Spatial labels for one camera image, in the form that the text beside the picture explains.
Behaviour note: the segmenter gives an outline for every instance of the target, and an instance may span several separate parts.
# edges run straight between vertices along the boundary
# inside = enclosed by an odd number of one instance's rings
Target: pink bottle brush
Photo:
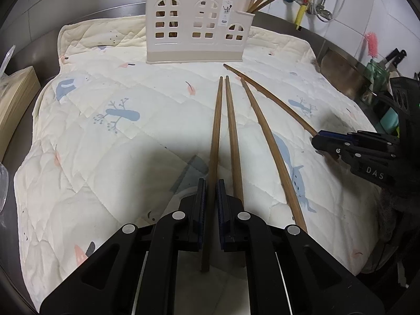
[[[369,32],[365,34],[365,39],[367,41],[368,54],[372,58],[377,58],[377,35],[374,32]]]

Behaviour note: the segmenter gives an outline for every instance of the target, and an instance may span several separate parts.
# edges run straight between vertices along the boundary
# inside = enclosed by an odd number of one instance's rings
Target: utensil holder
[[[147,63],[242,61],[250,0],[147,0]]]

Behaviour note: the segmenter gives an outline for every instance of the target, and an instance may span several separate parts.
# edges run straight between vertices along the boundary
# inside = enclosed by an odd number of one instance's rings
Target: label sticker
[[[219,12],[219,26],[227,26],[230,18],[230,11],[232,10],[233,1],[232,0],[223,0],[222,7]]]

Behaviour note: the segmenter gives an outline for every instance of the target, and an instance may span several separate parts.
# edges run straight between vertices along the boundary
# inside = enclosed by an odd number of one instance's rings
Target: white quilted fabric
[[[264,135],[238,78],[222,63],[147,65],[144,17],[89,20],[58,37],[60,73],[33,111],[33,142],[15,176],[20,261],[38,309],[45,297],[125,223],[153,224],[207,174],[218,80],[232,84],[245,209],[293,223]],[[374,131],[357,105],[317,71],[309,44],[252,28],[232,66],[316,130]],[[377,188],[317,154],[310,135],[253,93],[293,178],[309,234],[352,273],[376,241]],[[223,97],[219,177],[231,189]],[[180,258],[177,314],[247,314],[246,274]]]

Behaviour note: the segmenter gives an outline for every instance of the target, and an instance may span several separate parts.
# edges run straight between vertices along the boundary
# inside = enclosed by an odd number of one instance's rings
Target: paper stack
[[[41,89],[32,66],[1,80],[1,85],[4,83],[6,90],[0,94],[0,162],[20,119]]]

